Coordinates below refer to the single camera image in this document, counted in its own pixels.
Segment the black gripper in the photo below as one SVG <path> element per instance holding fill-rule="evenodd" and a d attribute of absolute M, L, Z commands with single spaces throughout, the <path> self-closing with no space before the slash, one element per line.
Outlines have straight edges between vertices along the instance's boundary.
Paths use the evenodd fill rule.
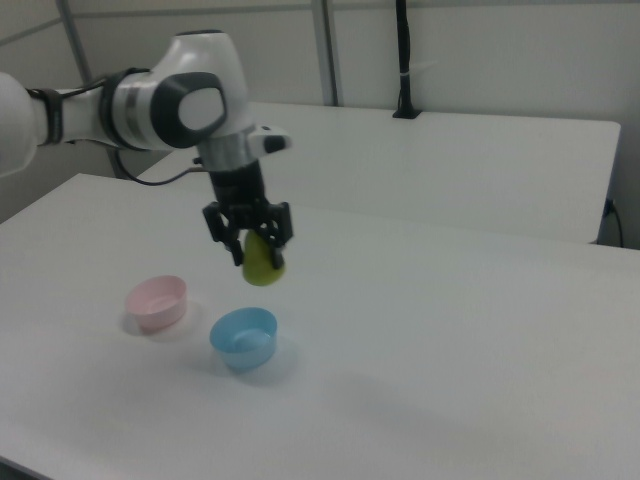
<path fill-rule="evenodd" d="M 267 200 L 260 162 L 210 172 L 209 178 L 216 201 L 202 213 L 213 241 L 222 243 L 239 267 L 244 260 L 240 231 L 257 231 L 267 246 L 271 266 L 281 270 L 285 265 L 283 251 L 294 236 L 291 211 L 287 202 L 271 204 Z"/>

